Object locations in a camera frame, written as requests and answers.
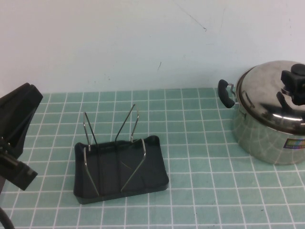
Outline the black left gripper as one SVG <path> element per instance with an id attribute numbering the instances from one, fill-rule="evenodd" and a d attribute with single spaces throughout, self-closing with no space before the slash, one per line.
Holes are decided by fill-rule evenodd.
<path id="1" fill-rule="evenodd" d="M 42 99 L 29 83 L 0 99 L 0 175 L 21 190 L 26 190 L 38 173 L 14 156 L 23 152 L 26 133 Z"/>

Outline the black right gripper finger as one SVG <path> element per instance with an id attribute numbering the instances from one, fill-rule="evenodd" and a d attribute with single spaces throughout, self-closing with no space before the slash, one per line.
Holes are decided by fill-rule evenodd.
<path id="1" fill-rule="evenodd" d="M 305 94 L 293 94 L 291 99 L 297 106 L 305 105 Z"/>
<path id="2" fill-rule="evenodd" d="M 282 71 L 281 81 L 290 93 L 303 94 L 305 92 L 305 72 L 303 70 L 284 70 Z"/>

